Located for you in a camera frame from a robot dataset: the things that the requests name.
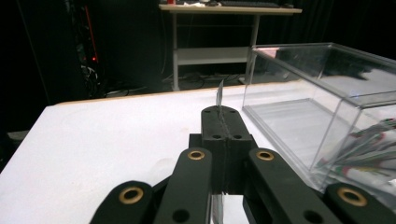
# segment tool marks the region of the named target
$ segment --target plastic container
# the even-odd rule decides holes
[[[396,211],[395,61],[334,43],[255,46],[243,110],[310,187],[352,183]]]

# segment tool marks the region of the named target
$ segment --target shelf board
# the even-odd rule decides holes
[[[177,64],[245,63],[248,47],[178,49]]]

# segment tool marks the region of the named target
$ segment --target dark background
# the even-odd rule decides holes
[[[29,130],[47,105],[101,97],[101,91],[120,81],[160,91],[159,81],[172,73],[171,18],[158,9],[157,1],[139,1],[139,7],[148,13],[133,17],[122,9],[135,10],[137,1],[118,1],[128,6],[123,7],[111,6],[115,1],[90,0],[81,4],[92,9],[92,25],[101,59],[96,69],[102,84],[106,84],[97,90],[99,94],[90,94],[80,71],[74,31],[69,26],[70,17],[64,2],[67,1],[8,0],[2,4],[0,127],[7,132]],[[293,4],[303,10],[301,15],[262,17],[257,44],[334,42],[396,60],[396,34],[392,31],[396,1],[295,0]],[[181,47],[246,46],[249,43],[250,16],[182,15],[179,21],[186,25],[179,29]],[[219,27],[196,26],[208,23]],[[134,25],[133,29],[125,28],[130,24]],[[126,41],[130,37],[138,41],[130,44]],[[141,54],[142,51],[146,54],[141,63],[142,58],[134,52]],[[125,71],[129,71],[128,64],[134,60],[139,61],[133,67],[136,76],[127,77]],[[144,75],[145,67],[153,77],[142,78],[151,76]],[[243,70],[244,65],[185,66],[180,71],[206,73],[230,69]]]

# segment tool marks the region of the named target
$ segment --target white table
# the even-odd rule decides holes
[[[259,147],[272,148],[241,112],[244,86],[224,88]],[[0,223],[86,224],[117,185],[154,186],[172,174],[216,89],[47,107],[0,174]],[[248,223],[241,196],[225,197],[225,223]]]
[[[303,11],[299,8],[273,7],[194,7],[179,5],[161,5],[160,10],[172,13],[173,28],[173,90],[180,91],[178,86],[178,67],[188,64],[209,63],[246,63],[249,48],[256,44],[259,32],[260,16],[291,16]],[[234,48],[198,48],[179,49],[177,47],[177,14],[237,14],[254,16],[250,45]]]

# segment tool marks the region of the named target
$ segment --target transparent lid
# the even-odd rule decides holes
[[[255,46],[253,51],[367,108],[396,104],[396,61],[334,43]]]

